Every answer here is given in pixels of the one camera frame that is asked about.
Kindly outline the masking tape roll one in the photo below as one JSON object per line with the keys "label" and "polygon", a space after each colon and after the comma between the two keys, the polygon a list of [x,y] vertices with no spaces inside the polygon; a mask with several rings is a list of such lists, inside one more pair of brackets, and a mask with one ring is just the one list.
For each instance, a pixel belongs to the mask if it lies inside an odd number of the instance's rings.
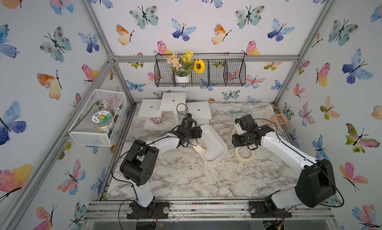
{"label": "masking tape roll one", "polygon": [[247,147],[236,147],[234,154],[236,160],[242,164],[250,163],[255,158],[255,151]]}

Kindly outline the white plastic storage tray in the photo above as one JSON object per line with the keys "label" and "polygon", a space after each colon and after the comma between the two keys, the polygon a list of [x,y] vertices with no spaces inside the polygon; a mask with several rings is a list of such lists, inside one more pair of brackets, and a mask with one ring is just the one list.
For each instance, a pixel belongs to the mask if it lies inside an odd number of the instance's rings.
{"label": "white plastic storage tray", "polygon": [[210,125],[204,124],[201,126],[201,129],[203,131],[202,137],[198,139],[201,140],[209,150],[201,157],[207,163],[214,163],[226,155],[228,147]]}

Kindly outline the masking tape roll two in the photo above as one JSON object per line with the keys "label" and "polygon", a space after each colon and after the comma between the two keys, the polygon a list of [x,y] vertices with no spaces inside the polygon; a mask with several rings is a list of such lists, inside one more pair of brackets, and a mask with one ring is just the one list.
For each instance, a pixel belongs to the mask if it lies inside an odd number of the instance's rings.
{"label": "masking tape roll two", "polygon": [[205,155],[209,150],[207,146],[199,139],[192,139],[190,144],[194,150],[201,156]]}

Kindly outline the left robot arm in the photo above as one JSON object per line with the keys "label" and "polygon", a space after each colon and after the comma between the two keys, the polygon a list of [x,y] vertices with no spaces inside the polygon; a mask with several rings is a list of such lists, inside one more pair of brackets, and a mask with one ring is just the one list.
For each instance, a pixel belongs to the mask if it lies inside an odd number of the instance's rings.
{"label": "left robot arm", "polygon": [[187,147],[192,139],[202,137],[202,129],[191,114],[166,135],[152,141],[137,139],[120,165],[120,172],[132,183],[138,206],[147,208],[154,201],[149,186],[158,156],[178,147]]}

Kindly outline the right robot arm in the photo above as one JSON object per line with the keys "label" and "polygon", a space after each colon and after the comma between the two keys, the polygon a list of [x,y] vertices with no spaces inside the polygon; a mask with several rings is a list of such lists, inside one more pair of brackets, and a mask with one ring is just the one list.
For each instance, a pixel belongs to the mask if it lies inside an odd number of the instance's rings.
{"label": "right robot arm", "polygon": [[236,133],[232,136],[234,147],[271,151],[285,162],[298,176],[294,187],[277,191],[265,199],[265,208],[275,212],[285,208],[305,205],[314,208],[339,193],[335,184],[332,164],[318,160],[281,138],[269,125],[257,125],[251,115],[235,120]]}

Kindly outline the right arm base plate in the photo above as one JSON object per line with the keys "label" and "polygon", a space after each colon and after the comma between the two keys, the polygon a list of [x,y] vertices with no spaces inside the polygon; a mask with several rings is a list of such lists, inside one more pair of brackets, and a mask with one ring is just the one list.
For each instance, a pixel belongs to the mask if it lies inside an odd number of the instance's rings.
{"label": "right arm base plate", "polygon": [[288,213],[286,209],[278,209],[270,201],[250,201],[248,205],[248,211],[251,215],[251,218],[292,217],[292,214]]}

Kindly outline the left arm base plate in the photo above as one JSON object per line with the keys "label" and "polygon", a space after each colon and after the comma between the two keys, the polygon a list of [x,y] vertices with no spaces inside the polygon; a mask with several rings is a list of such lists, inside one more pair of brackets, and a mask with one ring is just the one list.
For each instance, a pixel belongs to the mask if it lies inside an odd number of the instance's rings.
{"label": "left arm base plate", "polygon": [[168,219],[170,212],[170,203],[153,201],[148,207],[142,207],[137,203],[130,203],[127,209],[127,219],[151,219],[161,220]]}

